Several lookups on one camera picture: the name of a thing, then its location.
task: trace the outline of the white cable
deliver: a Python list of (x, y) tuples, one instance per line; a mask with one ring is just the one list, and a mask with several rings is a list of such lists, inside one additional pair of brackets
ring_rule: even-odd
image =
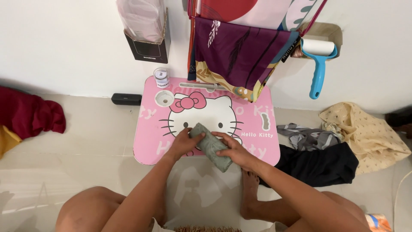
[(396, 225), (396, 223), (395, 223), (395, 211), (396, 211), (396, 202), (397, 202), (397, 200), (398, 200), (398, 193), (399, 193), (400, 185), (401, 185), (402, 182), (406, 179), (406, 177), (408, 177), (409, 174), (411, 174), (411, 173), (412, 173), (412, 171), (410, 171), (408, 174), (406, 174), (406, 175), (402, 178), (402, 180), (400, 181), (400, 183), (399, 183), (399, 185), (398, 185), (398, 189), (396, 190), (395, 203), (394, 203), (394, 205), (393, 205), (393, 232), (395, 232), (395, 225)]

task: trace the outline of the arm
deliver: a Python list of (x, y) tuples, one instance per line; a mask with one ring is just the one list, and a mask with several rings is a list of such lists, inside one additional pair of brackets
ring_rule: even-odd
[(152, 170), (134, 187), (122, 204), (109, 218), (102, 232), (146, 232), (150, 221), (156, 213), (158, 199), (162, 196), (164, 186), (173, 165), (182, 155), (192, 151), (205, 134), (189, 138), (191, 128), (182, 130), (170, 149)]
[(217, 152), (217, 155), (229, 156), (243, 169), (255, 172), (315, 231), (370, 232), (357, 218), (318, 190), (259, 160), (227, 134), (212, 134), (222, 137), (222, 142), (229, 147)]

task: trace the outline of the blue lint roller handle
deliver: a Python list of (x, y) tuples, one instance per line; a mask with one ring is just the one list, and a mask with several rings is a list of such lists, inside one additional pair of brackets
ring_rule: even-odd
[(337, 55), (337, 48), (333, 49), (333, 52), (329, 56), (319, 56), (307, 53), (303, 50), (303, 42), (304, 39), (301, 41), (301, 48), (302, 53), (305, 54), (307, 57), (312, 58), (315, 61), (315, 72), (313, 73), (312, 85), (309, 93), (309, 97), (311, 99), (318, 99), (319, 95), (321, 94), (323, 80), (325, 79), (325, 62), (327, 59), (334, 58)]

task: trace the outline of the cardboard box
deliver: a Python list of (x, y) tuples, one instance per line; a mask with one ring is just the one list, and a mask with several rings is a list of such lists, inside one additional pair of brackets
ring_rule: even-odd
[[(308, 25), (309, 25), (309, 22), (303, 24), (299, 28), (299, 31), (303, 31), (305, 28), (308, 27)], [(340, 56), (340, 49), (343, 44), (343, 35), (342, 35), (342, 29), (336, 24), (314, 22), (310, 30), (302, 38), (333, 42), (336, 45), (337, 55), (332, 59), (336, 59)], [(303, 55), (301, 58), (310, 59), (309, 57), (305, 55)]]
[(168, 10), (166, 9), (166, 23), (163, 29), (163, 40), (161, 43), (151, 43), (146, 41), (136, 41), (127, 35), (124, 30), (127, 42), (129, 43), (131, 52), (133, 53), (135, 60), (156, 62), (167, 64), (169, 59), (170, 49), (170, 30), (169, 30), (169, 17)]

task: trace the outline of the green fabric roll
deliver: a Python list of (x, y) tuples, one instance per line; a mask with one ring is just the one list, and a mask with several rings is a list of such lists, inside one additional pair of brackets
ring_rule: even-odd
[(206, 136), (202, 141), (197, 144), (197, 147), (212, 161), (212, 163), (221, 171), (225, 172), (229, 166), (233, 163), (232, 159), (228, 156), (217, 156), (216, 152), (227, 149), (218, 138), (212, 135), (210, 131), (202, 124), (197, 123), (196, 126), (189, 132), (189, 137), (194, 138), (200, 133), (205, 132)]

